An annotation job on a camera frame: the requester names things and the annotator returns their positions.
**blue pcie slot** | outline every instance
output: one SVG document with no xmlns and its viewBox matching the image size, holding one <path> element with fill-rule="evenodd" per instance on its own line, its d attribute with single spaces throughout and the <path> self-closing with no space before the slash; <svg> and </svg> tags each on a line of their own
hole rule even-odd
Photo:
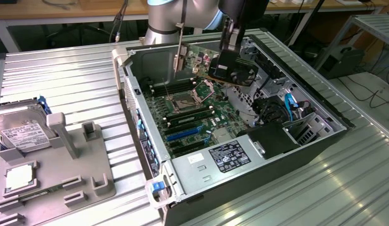
<svg viewBox="0 0 389 226">
<path fill-rule="evenodd" d="M 198 134 L 198 133 L 201 132 L 202 127 L 204 127 L 204 126 L 198 126 L 198 127 L 194 128 L 194 129 L 190 129 L 190 130 L 187 130 L 187 131 L 185 131 L 185 132 L 181 132 L 181 133 L 178 133 L 178 134 L 175 134 L 175 135 L 169 136 L 169 137 L 167 137 L 167 141 L 178 140 L 178 139 L 181 139 L 181 138 L 183 138 L 183 137 L 187 137 L 187 136 L 190 136 L 190 135 Z"/>
</svg>

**power supply label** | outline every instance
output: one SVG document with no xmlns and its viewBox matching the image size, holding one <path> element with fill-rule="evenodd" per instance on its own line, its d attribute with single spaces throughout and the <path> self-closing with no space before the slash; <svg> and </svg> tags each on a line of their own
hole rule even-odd
<svg viewBox="0 0 389 226">
<path fill-rule="evenodd" d="M 50 142 L 39 123 L 6 129 L 2 131 L 2 134 L 19 149 L 35 147 Z"/>
<path fill-rule="evenodd" d="M 210 149 L 210 154 L 222 173 L 252 162 L 237 140 Z"/>
</svg>

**metal table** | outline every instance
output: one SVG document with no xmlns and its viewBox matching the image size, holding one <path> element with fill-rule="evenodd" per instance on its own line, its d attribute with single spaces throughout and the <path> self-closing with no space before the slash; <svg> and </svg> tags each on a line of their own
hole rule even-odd
<svg viewBox="0 0 389 226">
<path fill-rule="evenodd" d="M 249 33 L 258 35 L 357 128 L 310 164 L 186 225 L 389 225 L 389 131 L 270 33 Z M 186 40 L 200 37 L 217 35 L 189 36 Z M 8 54 L 0 62 L 2 102 L 43 94 L 52 111 L 67 114 L 69 129 L 87 120 L 105 128 L 118 194 L 50 225 L 74 225 L 77 221 L 81 225 L 162 224 L 145 194 L 145 175 L 117 98 L 114 47 L 106 44 Z"/>
<path fill-rule="evenodd" d="M 317 70 L 320 70 L 320 68 L 325 64 L 335 47 L 337 47 L 341 40 L 344 39 L 352 25 L 357 25 L 364 31 L 369 32 L 372 35 L 376 36 L 376 38 L 389 44 L 389 14 L 352 16 L 348 19 L 344 27 L 341 28 L 339 35 L 332 41 L 324 55 L 317 60 Z M 355 44 L 357 37 L 359 35 L 356 35 L 355 38 L 349 41 L 351 44 Z"/>
</svg>

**motherboard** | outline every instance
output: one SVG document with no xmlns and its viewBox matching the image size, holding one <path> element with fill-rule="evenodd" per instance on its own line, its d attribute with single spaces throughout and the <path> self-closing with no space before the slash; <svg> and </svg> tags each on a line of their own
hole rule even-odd
<svg viewBox="0 0 389 226">
<path fill-rule="evenodd" d="M 233 139 L 248 129 L 216 81 L 197 77 L 150 86 L 145 97 L 174 158 Z"/>
</svg>

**hard drive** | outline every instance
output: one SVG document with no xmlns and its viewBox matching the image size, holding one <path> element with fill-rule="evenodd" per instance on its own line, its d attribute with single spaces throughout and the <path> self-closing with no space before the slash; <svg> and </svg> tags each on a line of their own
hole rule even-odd
<svg viewBox="0 0 389 226">
<path fill-rule="evenodd" d="M 38 100 L 0 106 L 0 143 L 24 153 L 50 147 L 56 133 L 46 125 L 47 112 Z"/>
</svg>

